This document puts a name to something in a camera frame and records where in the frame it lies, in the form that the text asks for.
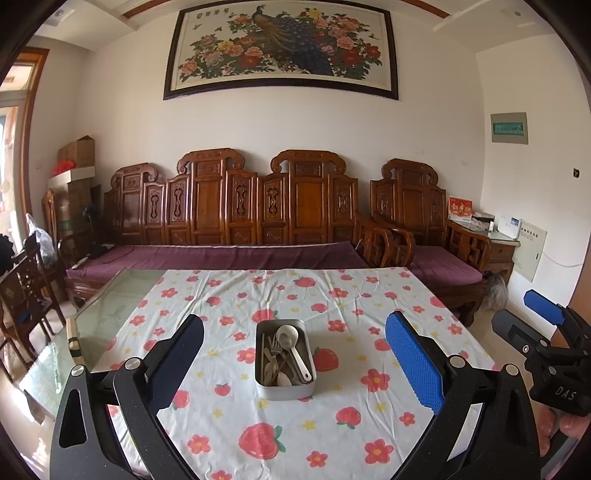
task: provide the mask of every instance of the white wall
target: white wall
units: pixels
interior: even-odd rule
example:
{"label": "white wall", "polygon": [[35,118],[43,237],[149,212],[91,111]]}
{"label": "white wall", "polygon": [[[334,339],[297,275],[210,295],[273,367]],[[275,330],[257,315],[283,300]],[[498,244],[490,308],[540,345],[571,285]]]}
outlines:
{"label": "white wall", "polygon": [[450,194],[478,202],[484,141],[482,91],[473,53],[428,26],[393,15],[400,99],[309,87],[256,87],[163,101],[177,14],[159,18],[93,53],[86,64],[76,135],[96,140],[103,191],[117,168],[141,161],[176,172],[187,152],[232,147],[246,167],[270,173],[288,148],[331,150],[360,179],[390,158],[432,165]]}
{"label": "white wall", "polygon": [[41,199],[57,164],[57,151],[77,138],[75,112],[88,51],[44,37],[33,37],[28,45],[49,49],[33,106],[29,142],[31,207],[42,225]]}
{"label": "white wall", "polygon": [[[523,304],[534,288],[567,305],[591,231],[591,114],[575,60],[556,35],[495,47],[477,55],[485,108],[486,161],[481,207],[523,218],[548,232],[531,283],[514,272],[509,300],[536,327],[554,328]],[[491,142],[490,114],[526,112],[529,145]],[[573,177],[573,168],[581,172]]]}

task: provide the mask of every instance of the peacock painting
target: peacock painting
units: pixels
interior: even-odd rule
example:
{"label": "peacock painting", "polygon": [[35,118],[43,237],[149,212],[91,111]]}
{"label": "peacock painting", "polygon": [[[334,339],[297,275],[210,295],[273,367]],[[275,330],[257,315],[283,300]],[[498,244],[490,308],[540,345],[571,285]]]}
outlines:
{"label": "peacock painting", "polygon": [[170,56],[176,65],[169,63],[165,98],[243,86],[230,80],[247,79],[248,85],[314,82],[397,98],[389,12],[336,1],[258,0],[224,6],[179,13]]}

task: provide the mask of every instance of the wooden armchair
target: wooden armchair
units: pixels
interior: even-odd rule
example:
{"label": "wooden armchair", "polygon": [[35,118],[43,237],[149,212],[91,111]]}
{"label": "wooden armchair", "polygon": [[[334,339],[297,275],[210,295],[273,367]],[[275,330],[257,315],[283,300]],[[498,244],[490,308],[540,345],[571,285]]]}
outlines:
{"label": "wooden armchair", "polygon": [[394,158],[382,167],[382,179],[370,183],[371,216],[405,242],[402,261],[450,309],[460,309],[469,326],[486,294],[482,272],[491,253],[485,235],[447,220],[446,192],[425,163]]}

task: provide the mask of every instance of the white spoon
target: white spoon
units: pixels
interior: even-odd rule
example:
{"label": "white spoon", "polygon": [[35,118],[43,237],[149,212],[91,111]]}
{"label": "white spoon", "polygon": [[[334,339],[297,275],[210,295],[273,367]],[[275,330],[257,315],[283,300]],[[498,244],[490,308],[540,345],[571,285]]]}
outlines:
{"label": "white spoon", "polygon": [[298,338],[296,327],[291,325],[283,325],[277,329],[276,335],[281,347],[291,352],[293,355],[295,362],[300,369],[302,378],[307,382],[311,381],[312,375],[310,375],[310,371],[306,367],[304,361],[301,359],[300,353],[296,350]]}

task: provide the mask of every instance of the blue gripper pad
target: blue gripper pad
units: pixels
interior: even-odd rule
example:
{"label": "blue gripper pad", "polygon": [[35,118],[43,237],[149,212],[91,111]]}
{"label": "blue gripper pad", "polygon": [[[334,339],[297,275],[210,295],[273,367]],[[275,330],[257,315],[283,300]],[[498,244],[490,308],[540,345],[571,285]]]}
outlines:
{"label": "blue gripper pad", "polygon": [[400,312],[388,315],[386,340],[421,405],[437,415],[443,405],[443,382],[416,337],[413,327]]}
{"label": "blue gripper pad", "polygon": [[535,290],[528,290],[525,292],[523,303],[543,319],[548,320],[552,325],[562,325],[564,323],[562,310],[560,310],[555,303],[552,303]]}

